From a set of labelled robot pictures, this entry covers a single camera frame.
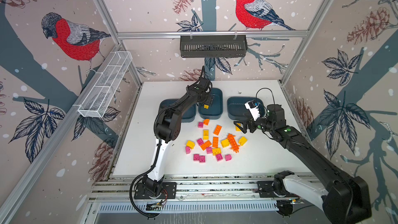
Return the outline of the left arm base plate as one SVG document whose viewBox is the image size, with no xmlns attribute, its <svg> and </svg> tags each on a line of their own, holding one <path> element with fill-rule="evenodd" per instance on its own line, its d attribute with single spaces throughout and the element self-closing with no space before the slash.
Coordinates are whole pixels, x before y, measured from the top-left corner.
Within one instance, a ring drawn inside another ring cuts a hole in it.
<svg viewBox="0 0 398 224">
<path fill-rule="evenodd" d="M 144 183 L 138 183 L 132 190 L 134 200 L 165 200 L 175 199 L 177 183 L 166 182 L 156 185 L 156 187 L 147 186 Z"/>
</svg>

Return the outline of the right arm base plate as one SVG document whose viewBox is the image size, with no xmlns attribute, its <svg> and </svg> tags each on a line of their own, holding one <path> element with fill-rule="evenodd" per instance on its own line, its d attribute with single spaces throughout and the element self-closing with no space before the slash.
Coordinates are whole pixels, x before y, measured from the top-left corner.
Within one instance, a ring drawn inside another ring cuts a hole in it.
<svg viewBox="0 0 398 224">
<path fill-rule="evenodd" d="M 298 198 L 297 195 L 287 192 L 285 187 L 274 181 L 258 181 L 257 182 L 260 198 Z"/>
</svg>

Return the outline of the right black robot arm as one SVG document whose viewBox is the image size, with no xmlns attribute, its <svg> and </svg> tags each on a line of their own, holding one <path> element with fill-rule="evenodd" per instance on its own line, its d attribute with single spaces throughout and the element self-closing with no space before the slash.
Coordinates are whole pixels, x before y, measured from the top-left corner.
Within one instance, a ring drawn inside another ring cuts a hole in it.
<svg viewBox="0 0 398 224">
<path fill-rule="evenodd" d="M 333 224 L 356 224 L 372 216 L 369 186 L 365 180 L 339 169 L 310 145 L 300 131 L 287 125 L 281 105 L 268 105 L 265 116 L 260 115 L 254 101 L 247 102 L 245 108 L 251 117 L 235 120 L 236 127 L 243 133 L 260 130 L 270 134 L 274 141 L 300 159 L 322 184 L 319 187 L 291 171 L 283 171 L 274 176 L 272 187 L 276 196 L 299 196 L 321 209 Z"/>
</svg>

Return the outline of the orange long lego diagonal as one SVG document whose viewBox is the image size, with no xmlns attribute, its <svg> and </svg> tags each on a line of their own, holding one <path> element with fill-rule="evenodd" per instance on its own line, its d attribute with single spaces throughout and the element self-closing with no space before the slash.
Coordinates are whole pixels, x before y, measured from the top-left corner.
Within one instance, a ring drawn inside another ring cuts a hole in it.
<svg viewBox="0 0 398 224">
<path fill-rule="evenodd" d="M 205 143 L 203 143 L 201 145 L 201 149 L 206 150 L 208 147 L 211 147 L 211 146 L 212 146 L 212 143 L 210 141 L 206 141 Z"/>
</svg>

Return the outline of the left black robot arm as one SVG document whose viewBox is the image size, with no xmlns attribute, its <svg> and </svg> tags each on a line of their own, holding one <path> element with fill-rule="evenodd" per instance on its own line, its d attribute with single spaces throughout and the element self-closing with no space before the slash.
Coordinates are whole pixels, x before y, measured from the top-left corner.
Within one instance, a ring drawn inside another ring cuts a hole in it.
<svg viewBox="0 0 398 224">
<path fill-rule="evenodd" d="M 186 87 L 186 93 L 173 104 L 160 110 L 153 124 L 153 132 L 157 140 L 153 162 L 149 170 L 136 176 L 129 189 L 129 198 L 134 209 L 147 219 L 155 219 L 158 214 L 146 213 L 134 203 L 133 192 L 139 183 L 142 183 L 144 192 L 158 197 L 162 191 L 164 180 L 163 160 L 169 149 L 169 142 L 174 141 L 180 134 L 183 114 L 193 105 L 202 104 L 209 108 L 213 102 L 211 95 L 212 82 L 206 77 L 205 67 L 201 69 L 199 78 Z"/>
</svg>

